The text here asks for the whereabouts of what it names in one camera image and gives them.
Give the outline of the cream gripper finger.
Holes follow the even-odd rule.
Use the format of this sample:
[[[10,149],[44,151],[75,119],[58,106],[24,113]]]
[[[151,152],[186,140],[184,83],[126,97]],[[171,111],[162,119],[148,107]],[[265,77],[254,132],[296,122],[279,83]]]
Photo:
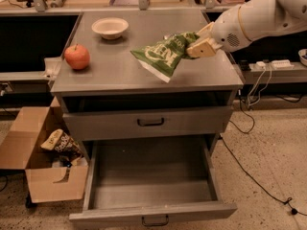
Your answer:
[[[209,24],[204,26],[202,29],[200,29],[197,32],[197,36],[199,38],[209,38],[211,36],[211,31],[212,31],[213,25],[214,25],[214,23],[210,22]]]
[[[191,58],[213,57],[218,49],[218,44],[213,38],[203,39],[200,42],[192,43],[186,49],[186,53]]]

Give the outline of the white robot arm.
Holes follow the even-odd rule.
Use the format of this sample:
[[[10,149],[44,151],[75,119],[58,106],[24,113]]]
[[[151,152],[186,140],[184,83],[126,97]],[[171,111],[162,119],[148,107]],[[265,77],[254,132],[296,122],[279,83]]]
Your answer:
[[[224,11],[197,32],[186,49],[191,58],[213,57],[219,49],[235,52],[268,36],[307,30],[307,0],[250,0]]]

